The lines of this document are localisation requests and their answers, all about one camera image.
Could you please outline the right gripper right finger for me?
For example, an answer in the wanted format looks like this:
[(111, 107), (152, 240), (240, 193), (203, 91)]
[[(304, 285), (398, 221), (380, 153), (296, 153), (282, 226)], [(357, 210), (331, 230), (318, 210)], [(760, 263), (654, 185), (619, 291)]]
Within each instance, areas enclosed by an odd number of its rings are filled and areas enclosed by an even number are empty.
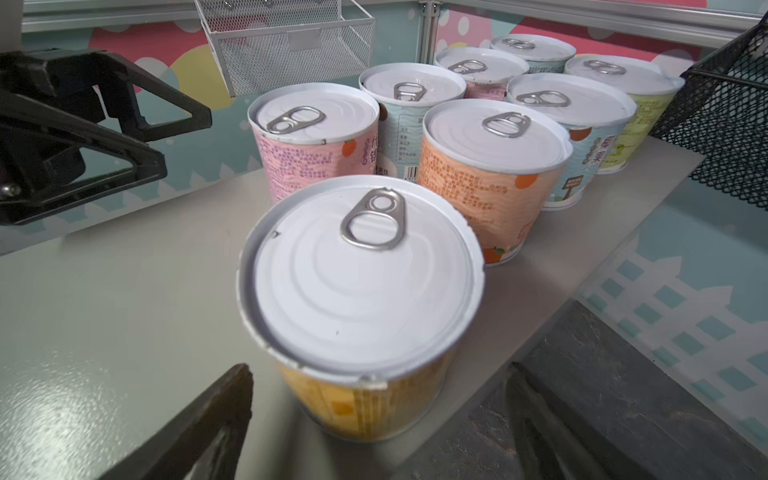
[(525, 479), (609, 477), (514, 363), (506, 370), (505, 401)]

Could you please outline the teal label can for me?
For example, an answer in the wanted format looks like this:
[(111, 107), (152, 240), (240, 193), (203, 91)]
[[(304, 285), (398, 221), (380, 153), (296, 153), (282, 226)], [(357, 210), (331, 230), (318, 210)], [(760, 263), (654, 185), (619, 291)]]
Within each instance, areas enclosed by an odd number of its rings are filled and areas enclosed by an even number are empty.
[(532, 34), (498, 36), (491, 40), (490, 46), (524, 59), (531, 74), (563, 73), (566, 63), (577, 53), (577, 49), (569, 43)]
[(401, 62), (369, 68), (358, 83), (379, 103), (376, 173), (416, 182), (423, 119), (432, 107), (462, 99), (466, 81), (442, 67)]

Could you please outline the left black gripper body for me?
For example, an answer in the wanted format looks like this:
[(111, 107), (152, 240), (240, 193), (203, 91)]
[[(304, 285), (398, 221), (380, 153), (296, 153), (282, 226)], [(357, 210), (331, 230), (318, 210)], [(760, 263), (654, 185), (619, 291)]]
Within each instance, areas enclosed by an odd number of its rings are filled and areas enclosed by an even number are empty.
[(22, 225), (78, 200), (84, 160), (64, 137), (84, 119), (76, 56), (1, 56), (1, 223)]

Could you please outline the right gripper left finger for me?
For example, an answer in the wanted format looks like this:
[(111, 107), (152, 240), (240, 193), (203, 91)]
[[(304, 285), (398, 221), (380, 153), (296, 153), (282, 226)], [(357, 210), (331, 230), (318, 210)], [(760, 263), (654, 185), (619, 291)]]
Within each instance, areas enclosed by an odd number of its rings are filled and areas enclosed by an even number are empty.
[(219, 377), (103, 479), (233, 479), (252, 417), (245, 363)]

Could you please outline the orange pink label can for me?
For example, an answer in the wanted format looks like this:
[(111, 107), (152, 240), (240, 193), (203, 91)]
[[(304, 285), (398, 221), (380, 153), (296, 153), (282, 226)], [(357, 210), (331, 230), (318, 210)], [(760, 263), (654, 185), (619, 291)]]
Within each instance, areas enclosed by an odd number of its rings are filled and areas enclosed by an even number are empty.
[(572, 153), (566, 128), (541, 112), (453, 100), (423, 118), (417, 182), (464, 216), (495, 266), (520, 252)]

